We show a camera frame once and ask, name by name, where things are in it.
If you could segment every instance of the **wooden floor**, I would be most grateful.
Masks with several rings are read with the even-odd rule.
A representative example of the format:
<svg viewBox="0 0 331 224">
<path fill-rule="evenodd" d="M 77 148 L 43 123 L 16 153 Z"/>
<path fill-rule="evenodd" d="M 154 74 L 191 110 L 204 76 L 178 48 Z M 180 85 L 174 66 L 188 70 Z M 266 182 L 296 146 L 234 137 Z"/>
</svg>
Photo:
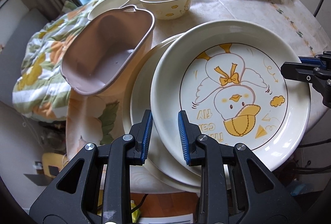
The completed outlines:
<svg viewBox="0 0 331 224">
<path fill-rule="evenodd" d="M 139 204 L 143 194 L 131 193 L 131 200 Z M 195 193 L 149 194 L 140 207 L 141 217 L 169 217 L 195 212 L 198 196 Z"/>
</svg>

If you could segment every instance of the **silver bolt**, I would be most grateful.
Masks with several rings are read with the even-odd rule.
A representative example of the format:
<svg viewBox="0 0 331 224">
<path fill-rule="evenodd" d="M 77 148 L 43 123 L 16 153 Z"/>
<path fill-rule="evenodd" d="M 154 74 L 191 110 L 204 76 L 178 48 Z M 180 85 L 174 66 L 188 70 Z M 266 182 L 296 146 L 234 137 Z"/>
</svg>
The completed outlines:
<svg viewBox="0 0 331 224">
<path fill-rule="evenodd" d="M 246 149 L 246 146 L 244 144 L 237 144 L 237 149 L 243 151 Z"/>
<path fill-rule="evenodd" d="M 124 141 L 130 141 L 132 138 L 133 138 L 133 136 L 131 134 L 126 134 L 123 136 Z"/>
<path fill-rule="evenodd" d="M 208 140 L 208 136 L 205 134 L 201 134 L 198 136 L 199 141 L 207 141 Z"/>
<path fill-rule="evenodd" d="M 92 150 L 93 148 L 94 148 L 94 144 L 92 144 L 92 143 L 88 143 L 85 145 L 86 150 Z"/>
</svg>

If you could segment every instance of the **stacked plate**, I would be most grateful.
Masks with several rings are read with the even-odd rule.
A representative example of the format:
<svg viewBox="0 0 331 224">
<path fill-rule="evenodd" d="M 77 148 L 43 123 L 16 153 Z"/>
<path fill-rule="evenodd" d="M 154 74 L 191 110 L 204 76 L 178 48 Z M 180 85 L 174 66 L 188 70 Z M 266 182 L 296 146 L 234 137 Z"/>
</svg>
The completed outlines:
<svg viewBox="0 0 331 224">
<path fill-rule="evenodd" d="M 145 167 L 161 181 L 185 191 L 200 188 L 200 167 L 186 166 L 183 158 L 180 110 L 219 143 L 246 144 L 271 170 L 300 143 L 309 118 L 309 86 L 283 79 L 281 65 L 299 58 L 266 28 L 239 20 L 205 23 L 165 40 L 147 56 L 124 107 L 130 110 L 125 131 L 152 109 Z"/>
</svg>

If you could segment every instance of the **duck illustration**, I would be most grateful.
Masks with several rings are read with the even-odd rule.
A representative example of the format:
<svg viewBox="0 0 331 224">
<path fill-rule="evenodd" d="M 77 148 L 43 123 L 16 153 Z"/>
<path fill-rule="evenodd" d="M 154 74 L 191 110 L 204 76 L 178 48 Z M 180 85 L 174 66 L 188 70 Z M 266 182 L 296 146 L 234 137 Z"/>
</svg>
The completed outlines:
<svg viewBox="0 0 331 224">
<path fill-rule="evenodd" d="M 260 74 L 245 67 L 241 56 L 230 52 L 231 45 L 219 45 L 225 53 L 210 57 L 202 52 L 196 57 L 207 61 L 207 78 L 197 88 L 195 103 L 203 102 L 218 91 L 214 105 L 224 120 L 226 130 L 233 136 L 244 136 L 254 128 L 255 116 L 261 110 L 254 104 L 255 93 L 246 83 L 262 88 L 267 85 Z"/>
</svg>

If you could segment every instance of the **yellow cloud drawing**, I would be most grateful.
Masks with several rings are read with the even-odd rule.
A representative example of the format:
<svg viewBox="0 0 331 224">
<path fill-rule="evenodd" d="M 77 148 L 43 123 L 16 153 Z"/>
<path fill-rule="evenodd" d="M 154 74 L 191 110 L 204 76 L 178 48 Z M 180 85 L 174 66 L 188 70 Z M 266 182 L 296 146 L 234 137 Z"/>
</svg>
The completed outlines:
<svg viewBox="0 0 331 224">
<path fill-rule="evenodd" d="M 273 107 L 277 107 L 277 106 L 281 106 L 282 103 L 284 102 L 285 102 L 285 98 L 283 96 L 275 96 L 270 102 L 270 105 Z"/>
</svg>

